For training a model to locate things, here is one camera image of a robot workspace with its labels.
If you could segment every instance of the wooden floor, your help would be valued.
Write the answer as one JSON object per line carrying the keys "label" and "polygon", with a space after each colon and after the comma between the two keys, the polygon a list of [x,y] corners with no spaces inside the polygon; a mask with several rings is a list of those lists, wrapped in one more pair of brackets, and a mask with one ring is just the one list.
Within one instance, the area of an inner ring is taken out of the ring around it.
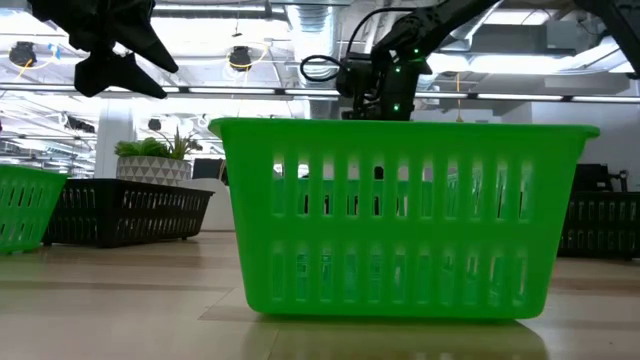
{"label": "wooden floor", "polygon": [[246,305],[234,234],[0,258],[2,360],[640,359],[640,263],[560,260],[508,324],[284,320]]}

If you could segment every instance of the geometric pattern planter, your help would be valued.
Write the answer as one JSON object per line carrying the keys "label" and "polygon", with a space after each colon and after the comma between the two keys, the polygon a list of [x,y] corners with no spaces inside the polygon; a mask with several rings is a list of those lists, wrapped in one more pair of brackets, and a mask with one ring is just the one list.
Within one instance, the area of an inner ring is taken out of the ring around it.
{"label": "geometric pattern planter", "polygon": [[151,156],[118,158],[116,178],[121,180],[178,186],[180,181],[191,180],[191,163]]}

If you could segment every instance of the ceiling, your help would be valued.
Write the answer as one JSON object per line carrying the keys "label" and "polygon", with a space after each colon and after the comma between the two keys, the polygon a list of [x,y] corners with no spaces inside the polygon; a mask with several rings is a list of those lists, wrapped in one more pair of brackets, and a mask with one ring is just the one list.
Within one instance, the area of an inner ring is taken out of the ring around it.
{"label": "ceiling", "polygon": [[[180,70],[169,74],[138,57],[141,67],[159,84],[169,87],[304,88],[298,65],[309,54],[344,55],[357,23],[380,6],[416,6],[425,1],[278,0],[264,2],[211,0],[157,1],[152,25]],[[113,97],[129,98],[136,109],[138,137],[171,135],[175,126],[192,131],[204,150],[198,156],[221,156],[220,140],[206,129],[209,119],[241,117],[333,117],[348,102],[304,97],[260,97],[170,94],[155,100],[132,93],[105,92],[95,98],[60,93],[51,84],[73,84],[74,66],[87,53],[74,49],[67,34],[53,23],[41,23],[12,0],[0,9],[0,89],[2,84],[39,86],[37,91],[0,90],[0,162],[24,162],[76,176],[90,176],[96,135],[72,130],[67,119],[78,119],[99,130],[101,108]],[[370,21],[356,37],[354,49],[364,51],[387,31],[393,18]],[[436,74],[422,79],[422,91],[461,91],[529,94],[617,94],[629,81],[628,63],[597,18],[577,11],[571,1],[506,0],[488,15],[460,51],[454,43],[429,59]],[[37,62],[22,71],[8,54],[18,41],[34,43]],[[228,63],[234,46],[250,47],[254,64],[235,72]],[[126,49],[116,46],[116,52]],[[318,71],[335,71],[324,64]],[[421,109],[447,111],[456,100],[417,102]],[[491,109],[499,116],[513,106],[496,101],[464,101],[470,109]],[[162,134],[147,122],[166,123]]]}

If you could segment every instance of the white column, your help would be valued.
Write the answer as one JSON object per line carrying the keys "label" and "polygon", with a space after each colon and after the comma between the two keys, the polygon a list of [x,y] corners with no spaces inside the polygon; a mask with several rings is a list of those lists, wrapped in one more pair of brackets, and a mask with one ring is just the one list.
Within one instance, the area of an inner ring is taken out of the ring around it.
{"label": "white column", "polygon": [[116,177],[118,157],[114,154],[119,141],[136,140],[136,121],[132,100],[104,99],[98,123],[98,145],[96,146],[97,179]]}

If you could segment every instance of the potted plant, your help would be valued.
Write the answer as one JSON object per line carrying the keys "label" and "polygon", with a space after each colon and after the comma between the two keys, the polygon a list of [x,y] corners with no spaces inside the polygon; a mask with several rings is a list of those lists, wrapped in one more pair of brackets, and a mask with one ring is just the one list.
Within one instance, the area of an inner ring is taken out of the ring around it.
{"label": "potted plant", "polygon": [[181,137],[176,129],[173,143],[162,135],[167,144],[154,138],[143,141],[121,141],[116,145],[118,155],[116,178],[148,184],[178,186],[191,179],[191,163],[184,157],[202,147],[193,136]]}

